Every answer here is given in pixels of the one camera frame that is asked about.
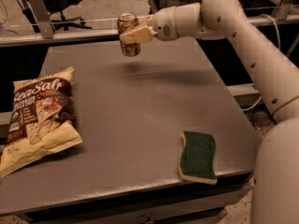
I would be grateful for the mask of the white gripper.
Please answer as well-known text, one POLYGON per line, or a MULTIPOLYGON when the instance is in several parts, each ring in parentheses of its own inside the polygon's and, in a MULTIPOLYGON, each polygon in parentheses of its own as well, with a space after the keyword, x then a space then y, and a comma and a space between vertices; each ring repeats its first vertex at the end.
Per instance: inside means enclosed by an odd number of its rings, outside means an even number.
POLYGON ((138 21, 141 25, 120 34, 120 41, 124 44, 141 44, 149 43, 153 37, 162 41, 178 39, 175 10, 176 7, 167 7, 157 11, 154 15, 139 16, 138 21))

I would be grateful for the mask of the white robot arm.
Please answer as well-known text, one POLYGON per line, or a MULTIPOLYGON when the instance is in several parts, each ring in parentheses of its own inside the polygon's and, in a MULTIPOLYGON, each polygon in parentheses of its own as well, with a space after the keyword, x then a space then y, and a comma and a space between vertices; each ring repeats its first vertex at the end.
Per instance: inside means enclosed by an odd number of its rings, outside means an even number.
POLYGON ((251 79, 229 88, 255 94, 276 121, 264 137, 254 168, 250 224, 299 224, 299 69, 247 18, 238 0, 202 0, 163 8, 120 35, 125 44, 184 36, 224 36, 251 79))

